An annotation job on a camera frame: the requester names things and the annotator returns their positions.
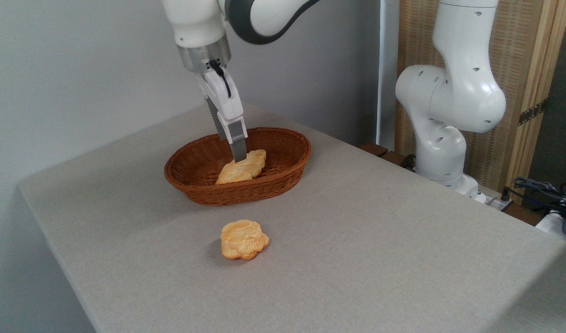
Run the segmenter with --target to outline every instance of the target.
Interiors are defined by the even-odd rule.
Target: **woven panel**
[[[437,1],[429,0],[401,2],[399,72],[416,64],[443,66],[432,40],[437,5]],[[463,132],[467,141],[464,172],[494,190],[505,184],[542,6],[542,0],[499,1],[490,59],[492,72],[507,98],[507,110],[499,125],[489,133]],[[395,139],[400,154],[414,154],[414,133],[401,106]]]

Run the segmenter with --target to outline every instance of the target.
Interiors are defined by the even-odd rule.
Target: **toy bread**
[[[221,253],[227,259],[250,260],[266,248],[269,242],[270,238],[254,221],[231,222],[221,230]]]
[[[232,160],[226,164],[223,169],[221,169],[221,173],[215,185],[255,179],[262,172],[265,162],[265,150],[252,150],[246,155],[245,160],[241,160],[237,163],[235,160]]]

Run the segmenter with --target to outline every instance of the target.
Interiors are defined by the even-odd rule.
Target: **black plug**
[[[503,192],[501,193],[501,201],[507,202],[511,200],[511,197],[509,196],[509,191],[511,191],[511,188],[506,186],[503,188]]]

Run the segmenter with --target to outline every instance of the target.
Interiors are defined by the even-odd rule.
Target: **croissant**
[[[228,259],[253,259],[270,243],[257,222],[239,220],[221,230],[221,253]]]
[[[235,160],[232,160],[226,164],[223,169],[221,169],[221,173],[219,174],[215,185],[255,179],[262,172],[265,162],[265,150],[252,150],[246,155],[245,160],[241,160],[237,163]]]

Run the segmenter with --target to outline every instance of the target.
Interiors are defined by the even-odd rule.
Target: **white wall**
[[[375,1],[322,0],[274,44],[230,33],[228,69],[245,101],[360,143],[378,31]],[[93,331],[18,182],[202,103],[158,0],[0,0],[0,332]]]

